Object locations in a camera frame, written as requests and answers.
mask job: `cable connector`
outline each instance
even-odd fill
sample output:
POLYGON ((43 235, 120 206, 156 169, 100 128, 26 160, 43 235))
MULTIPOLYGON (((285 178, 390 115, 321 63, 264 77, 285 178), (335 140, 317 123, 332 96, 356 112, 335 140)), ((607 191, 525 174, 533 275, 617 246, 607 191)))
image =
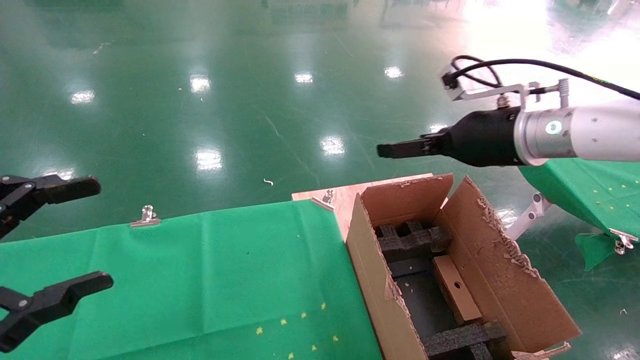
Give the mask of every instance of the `cable connector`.
POLYGON ((447 72, 442 76, 442 83, 446 89, 455 89, 458 87, 458 79, 451 72, 447 72))

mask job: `box flap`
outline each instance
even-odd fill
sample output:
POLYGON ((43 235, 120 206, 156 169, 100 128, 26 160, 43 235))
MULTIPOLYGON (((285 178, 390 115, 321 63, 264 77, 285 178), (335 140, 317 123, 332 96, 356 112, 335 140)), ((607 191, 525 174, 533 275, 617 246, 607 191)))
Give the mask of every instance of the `box flap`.
POLYGON ((432 221, 451 186, 453 174, 370 186, 362 193, 362 202, 374 227, 382 224, 397 226, 418 217, 432 221))
POLYGON ((447 252, 483 319, 497 320, 507 331, 511 350, 533 353, 580 335, 471 179, 465 177, 436 224, 451 229, 454 239, 447 252))
POLYGON ((425 360, 424 347, 400 289, 391 279, 360 195, 353 206, 346 245, 385 359, 425 360))

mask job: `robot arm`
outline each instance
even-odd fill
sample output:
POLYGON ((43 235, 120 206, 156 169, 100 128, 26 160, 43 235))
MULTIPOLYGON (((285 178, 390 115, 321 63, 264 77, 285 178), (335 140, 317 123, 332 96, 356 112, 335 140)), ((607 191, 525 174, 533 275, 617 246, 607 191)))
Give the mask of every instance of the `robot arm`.
MULTIPOLYGON (((537 83, 531 83, 528 87, 496 86, 474 94, 449 86, 446 75, 443 80, 453 100, 500 95, 498 108, 474 111, 453 126, 421 135, 417 140, 378 145, 378 156, 397 159, 445 155, 475 167, 535 166, 550 158, 640 161, 640 101, 635 98, 572 108, 568 106, 567 79, 548 88, 538 88, 537 83), (560 93, 560 108, 525 110, 528 95, 539 97, 556 91, 560 93), (519 93, 521 106, 510 107, 506 92, 519 93)), ((607 84, 606 87, 616 87, 612 90, 618 91, 619 86, 607 84)))

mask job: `metal clip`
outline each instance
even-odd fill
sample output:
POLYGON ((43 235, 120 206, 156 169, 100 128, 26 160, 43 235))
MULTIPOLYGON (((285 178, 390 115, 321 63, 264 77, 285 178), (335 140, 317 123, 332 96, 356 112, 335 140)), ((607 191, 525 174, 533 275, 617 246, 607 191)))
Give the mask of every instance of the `metal clip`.
POLYGON ((326 193, 324 193, 322 200, 314 196, 311 198, 311 201, 315 202, 316 204, 322 206, 323 208, 329 211, 333 211, 335 210, 335 206, 333 206, 334 195, 335 195, 335 191, 333 189, 329 189, 326 191, 326 193))
POLYGON ((333 189, 327 190, 326 193, 324 194, 324 197, 322 198, 322 202, 325 202, 329 205, 333 204, 334 194, 335 194, 335 191, 333 189))
POLYGON ((620 255, 624 255, 625 253, 625 248, 626 249, 633 249, 634 248, 634 243, 638 242, 638 238, 636 236, 633 235, 629 235, 627 233, 623 233, 620 230, 615 230, 615 229, 611 229, 609 228, 609 231, 614 234, 614 235, 618 235, 618 237, 620 237, 620 240, 616 240, 616 252, 620 255))
POLYGON ((130 223, 131 227, 141 227, 160 224, 160 219, 154 213, 154 207, 146 205, 142 207, 142 219, 130 223))

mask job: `cardboard box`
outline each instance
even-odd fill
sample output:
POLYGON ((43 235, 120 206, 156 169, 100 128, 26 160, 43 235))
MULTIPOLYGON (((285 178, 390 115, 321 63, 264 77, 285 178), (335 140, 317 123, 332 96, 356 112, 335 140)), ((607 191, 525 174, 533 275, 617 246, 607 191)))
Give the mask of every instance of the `cardboard box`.
POLYGON ((412 219, 450 230, 453 240, 445 254, 458 269, 482 320, 498 321, 504 328, 511 351, 533 354, 580 335, 529 258, 506 237, 471 179, 464 178, 440 209, 453 180, 448 174, 384 184, 356 196, 346 245, 385 358, 427 359, 374 233, 376 226, 397 226, 412 219))

